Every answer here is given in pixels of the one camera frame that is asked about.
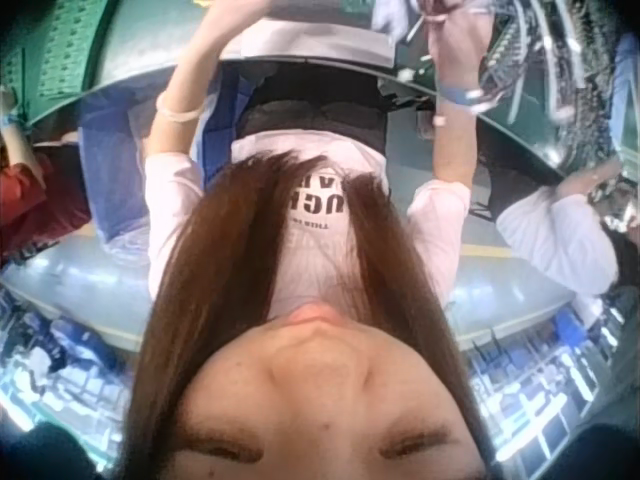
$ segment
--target white bracelet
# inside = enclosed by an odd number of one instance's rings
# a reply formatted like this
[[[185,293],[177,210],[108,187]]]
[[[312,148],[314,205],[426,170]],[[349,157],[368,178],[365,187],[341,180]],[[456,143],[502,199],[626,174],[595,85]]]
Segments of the white bracelet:
[[[200,118],[200,115],[202,115],[202,112],[204,112],[204,103],[200,106],[200,108],[196,110],[192,110],[190,112],[184,112],[184,113],[172,112],[171,110],[166,109],[164,106],[164,102],[163,102],[164,94],[165,92],[162,92],[160,95],[158,95],[158,100],[156,101],[156,110],[158,111],[158,113],[162,114],[163,117],[165,117],[167,120],[171,122],[175,122],[175,123],[191,122],[193,120],[197,120],[198,118]]]

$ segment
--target hair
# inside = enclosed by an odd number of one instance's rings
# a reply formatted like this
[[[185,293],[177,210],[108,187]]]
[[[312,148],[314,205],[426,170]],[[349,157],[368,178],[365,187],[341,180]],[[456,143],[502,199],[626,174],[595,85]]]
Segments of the hair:
[[[216,351],[268,320],[293,191],[324,158],[257,155],[227,166],[168,261],[139,356],[117,478],[154,478],[180,398]],[[422,261],[373,175],[343,179],[360,267],[360,320],[415,349],[453,396],[487,465],[495,458],[469,377]]]

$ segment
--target long brown hair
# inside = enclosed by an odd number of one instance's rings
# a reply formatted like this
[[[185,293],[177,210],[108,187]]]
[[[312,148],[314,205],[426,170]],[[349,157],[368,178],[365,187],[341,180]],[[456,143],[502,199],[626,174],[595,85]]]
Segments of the long brown hair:
[[[174,412],[217,350],[267,321],[291,195],[324,162],[291,153],[230,165],[179,236],[139,358],[118,478],[155,478]],[[487,464],[494,459],[467,372],[418,254],[378,179],[343,180],[367,323],[414,348],[451,392]]]

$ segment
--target person in red shirt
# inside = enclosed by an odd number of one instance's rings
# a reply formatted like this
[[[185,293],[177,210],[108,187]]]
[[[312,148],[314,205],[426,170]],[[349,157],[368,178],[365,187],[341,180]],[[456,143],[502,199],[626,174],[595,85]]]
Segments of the person in red shirt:
[[[0,87],[0,264],[33,243],[55,241],[91,220],[76,146],[35,147]]]

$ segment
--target white t-shirt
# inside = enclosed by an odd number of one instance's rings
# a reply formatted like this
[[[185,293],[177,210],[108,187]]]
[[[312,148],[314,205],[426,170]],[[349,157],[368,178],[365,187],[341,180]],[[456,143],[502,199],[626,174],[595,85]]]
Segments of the white t-shirt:
[[[618,277],[613,244],[584,195],[555,201],[542,187],[507,208],[496,222],[514,255],[574,292],[600,295]]]
[[[263,151],[295,150],[301,160],[324,155],[330,167],[313,172],[294,192],[287,236],[276,279],[270,316],[283,315],[336,287],[348,273],[353,241],[340,178],[373,173],[383,185],[386,160],[375,150],[328,132],[264,132],[236,141],[232,161]],[[150,213],[149,289],[155,298],[164,267],[180,229],[203,196],[200,170],[180,153],[155,155],[146,164],[146,201]],[[409,231],[440,301],[446,303],[458,269],[462,225],[471,192],[460,183],[432,180],[416,192],[409,208]]]

